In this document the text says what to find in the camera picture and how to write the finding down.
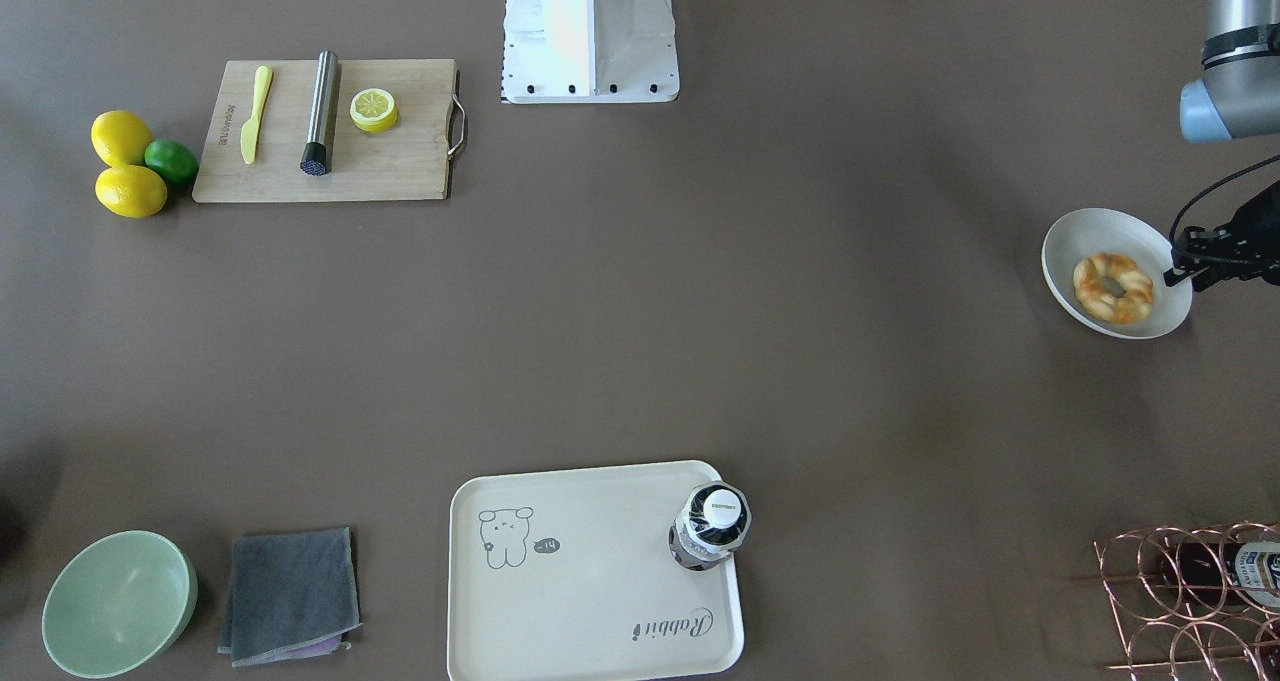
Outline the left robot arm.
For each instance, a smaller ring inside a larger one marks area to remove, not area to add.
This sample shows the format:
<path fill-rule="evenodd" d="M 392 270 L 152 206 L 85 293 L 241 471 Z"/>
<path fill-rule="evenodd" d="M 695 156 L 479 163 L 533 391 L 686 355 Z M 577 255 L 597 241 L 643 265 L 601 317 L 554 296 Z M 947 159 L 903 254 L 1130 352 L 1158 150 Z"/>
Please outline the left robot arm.
<path fill-rule="evenodd" d="M 1181 134 L 1190 143 L 1229 142 L 1279 131 L 1279 0 L 1207 0 L 1202 74 L 1180 93 Z M 1202 292 L 1222 280 L 1261 276 L 1277 284 L 1279 184 L 1272 183 L 1215 229 L 1169 230 L 1166 285 Z"/>

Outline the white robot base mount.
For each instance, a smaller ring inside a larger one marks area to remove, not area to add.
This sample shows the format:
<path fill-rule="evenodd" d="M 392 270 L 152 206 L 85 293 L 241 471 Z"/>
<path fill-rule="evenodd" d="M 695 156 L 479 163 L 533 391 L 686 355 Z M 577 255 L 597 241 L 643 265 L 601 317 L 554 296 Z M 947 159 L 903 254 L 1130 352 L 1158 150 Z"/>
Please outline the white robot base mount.
<path fill-rule="evenodd" d="M 672 0 L 506 0 L 503 29 L 503 102 L 678 99 Z"/>

